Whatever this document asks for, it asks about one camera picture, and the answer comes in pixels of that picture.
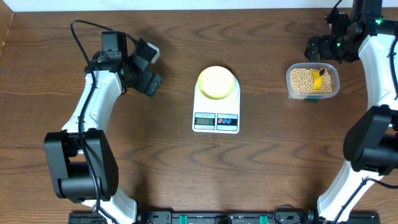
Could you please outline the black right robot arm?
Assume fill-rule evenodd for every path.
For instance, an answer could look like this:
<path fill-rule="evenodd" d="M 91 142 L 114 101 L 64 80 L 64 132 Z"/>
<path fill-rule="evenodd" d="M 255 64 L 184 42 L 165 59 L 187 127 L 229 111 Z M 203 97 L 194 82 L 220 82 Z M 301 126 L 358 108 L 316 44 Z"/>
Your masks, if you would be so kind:
<path fill-rule="evenodd" d="M 382 0 L 354 0 L 351 14 L 337 7 L 325 16 L 331 34 L 312 37 L 305 57 L 310 62 L 360 60 L 366 77 L 368 110 L 347 132 L 345 161 L 316 210 L 305 223 L 348 223 L 350 213 L 372 186 L 396 189 L 381 182 L 397 168 L 397 21 L 382 15 Z"/>

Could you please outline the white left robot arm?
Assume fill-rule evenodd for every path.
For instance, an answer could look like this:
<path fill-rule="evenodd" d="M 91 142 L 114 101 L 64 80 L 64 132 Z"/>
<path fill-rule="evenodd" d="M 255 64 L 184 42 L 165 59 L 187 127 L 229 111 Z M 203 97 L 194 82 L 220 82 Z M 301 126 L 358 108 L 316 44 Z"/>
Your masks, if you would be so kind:
<path fill-rule="evenodd" d="M 136 223 L 137 203 L 119 186 L 119 169 L 106 138 L 113 106 L 128 88 L 153 96 L 162 76 L 147 68 L 160 50 L 119 31 L 101 35 L 102 49 L 88 60 L 85 88 L 70 119 L 48 133 L 44 150 L 55 195 L 81 203 L 103 223 Z"/>

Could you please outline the yellow plastic scoop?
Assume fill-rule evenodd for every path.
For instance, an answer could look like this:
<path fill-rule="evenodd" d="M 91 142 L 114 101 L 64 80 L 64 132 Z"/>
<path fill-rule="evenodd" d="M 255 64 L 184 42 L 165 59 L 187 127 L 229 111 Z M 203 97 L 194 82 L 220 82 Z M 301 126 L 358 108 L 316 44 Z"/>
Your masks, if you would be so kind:
<path fill-rule="evenodd" d="M 322 76 L 326 73 L 326 68 L 321 68 L 319 70 L 310 71 L 313 76 L 313 89 L 319 90 L 322 87 L 323 78 Z"/>

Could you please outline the yellow plastic bowl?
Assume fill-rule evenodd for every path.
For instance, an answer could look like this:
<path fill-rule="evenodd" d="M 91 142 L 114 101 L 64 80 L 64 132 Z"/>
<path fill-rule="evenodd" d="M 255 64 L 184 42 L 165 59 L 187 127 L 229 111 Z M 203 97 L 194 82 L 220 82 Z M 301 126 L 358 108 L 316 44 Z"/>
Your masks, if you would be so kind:
<path fill-rule="evenodd" d="M 235 77 L 227 68 L 212 66 L 201 72 L 197 84 L 203 96 L 211 100 L 222 100 L 232 94 Z"/>

